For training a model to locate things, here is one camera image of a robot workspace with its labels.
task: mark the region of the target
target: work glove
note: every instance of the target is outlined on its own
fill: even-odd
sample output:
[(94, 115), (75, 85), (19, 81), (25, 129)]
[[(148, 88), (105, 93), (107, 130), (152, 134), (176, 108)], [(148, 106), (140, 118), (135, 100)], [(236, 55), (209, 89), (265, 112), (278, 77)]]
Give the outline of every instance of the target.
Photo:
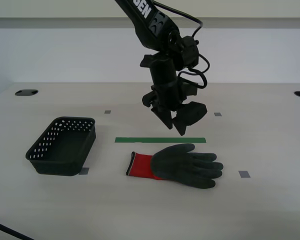
[(127, 176), (156, 180), (175, 181), (198, 189), (209, 189), (216, 185), (213, 179), (222, 176), (223, 164), (214, 162), (214, 153), (190, 152), (191, 143), (169, 146), (155, 155), (132, 152)]

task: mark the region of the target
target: white wall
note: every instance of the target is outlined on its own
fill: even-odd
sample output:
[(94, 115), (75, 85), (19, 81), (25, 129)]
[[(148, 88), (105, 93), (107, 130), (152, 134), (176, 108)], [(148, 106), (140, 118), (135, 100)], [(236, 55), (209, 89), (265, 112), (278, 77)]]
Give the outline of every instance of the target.
[[(300, 0), (159, 0), (195, 17), (300, 18)], [(114, 0), (0, 0), (0, 18), (126, 17)]]
[[(197, 38), (210, 83), (300, 83), (300, 29), (210, 28)], [(139, 67), (149, 53), (132, 28), (0, 29), (0, 79), (150, 82)]]

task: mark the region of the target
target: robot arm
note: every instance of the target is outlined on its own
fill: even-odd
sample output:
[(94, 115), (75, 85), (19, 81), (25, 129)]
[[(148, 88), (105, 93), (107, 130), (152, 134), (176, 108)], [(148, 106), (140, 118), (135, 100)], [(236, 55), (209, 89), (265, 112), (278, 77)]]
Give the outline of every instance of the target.
[[(115, 1), (131, 19), (142, 45), (158, 51), (154, 55), (145, 55), (140, 64), (141, 67), (150, 69), (153, 81), (152, 91), (142, 98), (143, 105), (148, 108), (152, 106), (151, 111), (169, 129), (174, 125), (183, 136), (187, 126), (198, 122), (207, 113), (207, 108), (202, 103), (183, 104), (187, 96), (195, 96), (198, 88), (203, 89), (207, 86), (204, 73), (210, 65), (206, 58), (199, 54), (197, 47), (199, 42), (194, 39), (200, 27), (192, 36), (181, 38), (176, 24), (159, 11), (156, 5), (167, 10), (172, 8), (152, 0)], [(204, 72), (194, 69), (199, 63), (199, 57), (208, 63), (208, 68)], [(181, 71), (184, 68), (188, 68), (192, 73)], [(200, 75), (204, 85), (180, 77), (181, 73)], [(176, 117), (173, 119), (171, 111), (176, 112)]]
[(179, 32), (175, 23), (151, 0), (115, 0), (131, 19), (142, 45), (158, 52), (167, 50), (167, 34)]

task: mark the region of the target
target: black cable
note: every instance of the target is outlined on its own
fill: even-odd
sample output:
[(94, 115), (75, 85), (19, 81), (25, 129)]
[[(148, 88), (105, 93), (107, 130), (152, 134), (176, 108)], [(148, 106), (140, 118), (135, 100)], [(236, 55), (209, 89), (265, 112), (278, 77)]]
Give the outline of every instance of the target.
[(203, 81), (203, 85), (199, 85), (196, 82), (193, 82), (193, 81), (190, 81), (188, 79), (182, 78), (183, 82), (185, 82), (187, 84), (190, 84), (192, 86), (195, 86), (198, 89), (205, 89), (207, 87), (207, 85), (208, 85), (208, 81), (207, 81), (206, 76), (201, 71), (199, 71), (198, 69), (189, 68), (189, 71), (196, 73), (196, 75), (199, 75), (201, 77), (202, 81)]
[(16, 237), (17, 239), (21, 239), (21, 240), (34, 240), (33, 238), (27, 237), (15, 230), (12, 230), (11, 228), (8, 228), (2, 224), (0, 224), (0, 231), (5, 232), (6, 234), (9, 234), (11, 236)]
[[(199, 57), (202, 58), (206, 62), (206, 64), (207, 64), (206, 69), (204, 71), (202, 71), (202, 73), (205, 74), (210, 69), (210, 62), (208, 61), (208, 59), (206, 59), (201, 54), (199, 54)], [(187, 75), (191, 75), (191, 76), (197, 76), (198, 75), (196, 73), (191, 73), (191, 72), (187, 72), (187, 71), (180, 71), (179, 74), (178, 74), (178, 77), (180, 77), (181, 74), (187, 74)]]
[(179, 74), (178, 74), (178, 77), (181, 76), (181, 74), (187, 74), (187, 75), (191, 75), (191, 76), (200, 76), (202, 81), (203, 81), (203, 86), (202, 85), (199, 85), (198, 83), (196, 82), (193, 82), (193, 81), (190, 81), (190, 80), (187, 80), (187, 79), (182, 79), (185, 83), (188, 83), (192, 86), (195, 86), (197, 87), (198, 89), (204, 89), (207, 85), (208, 85), (208, 81), (207, 81), (207, 78), (205, 76), (205, 73), (209, 70), (210, 68), (210, 62), (208, 61), (208, 59), (206, 59), (204, 56), (202, 56), (201, 54), (199, 54), (200, 58), (202, 58), (206, 64), (207, 64), (207, 68), (204, 70), (204, 71), (199, 71), (197, 69), (194, 69), (194, 68), (188, 68), (188, 70), (190, 72), (187, 72), (187, 71), (180, 71)]
[(178, 14), (178, 15), (183, 16), (183, 17), (185, 17), (185, 18), (187, 18), (187, 19), (189, 19), (189, 20), (191, 20), (191, 21), (196, 22), (197, 24), (200, 24), (200, 26), (198, 26), (197, 29), (196, 29), (196, 30), (194, 31), (194, 33), (192, 34), (192, 37), (193, 37), (193, 38), (195, 37), (195, 35), (197, 34), (197, 32), (198, 32), (198, 31), (203, 27), (203, 25), (204, 25), (202, 21), (200, 21), (198, 18), (196, 18), (196, 17), (194, 17), (194, 16), (191, 16), (190, 14), (187, 14), (187, 13), (185, 13), (185, 12), (183, 12), (183, 11), (176, 10), (176, 9), (174, 9), (174, 8), (172, 8), (172, 7), (166, 6), (166, 5), (164, 5), (164, 4), (160, 3), (160, 2), (157, 2), (157, 1), (152, 1), (152, 2), (153, 2), (153, 4), (154, 4), (155, 6), (157, 6), (157, 7), (159, 7), (159, 8), (165, 9), (165, 10), (167, 10), (167, 11), (169, 11), (169, 12), (174, 13), (174, 14)]

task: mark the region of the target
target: red glove cuff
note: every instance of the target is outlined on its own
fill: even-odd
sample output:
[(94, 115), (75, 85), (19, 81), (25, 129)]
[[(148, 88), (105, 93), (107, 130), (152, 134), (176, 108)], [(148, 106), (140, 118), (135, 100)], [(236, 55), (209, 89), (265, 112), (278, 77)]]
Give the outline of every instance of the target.
[(133, 151), (126, 175), (138, 178), (162, 180), (160, 177), (156, 177), (152, 173), (151, 158), (151, 155), (143, 155)]

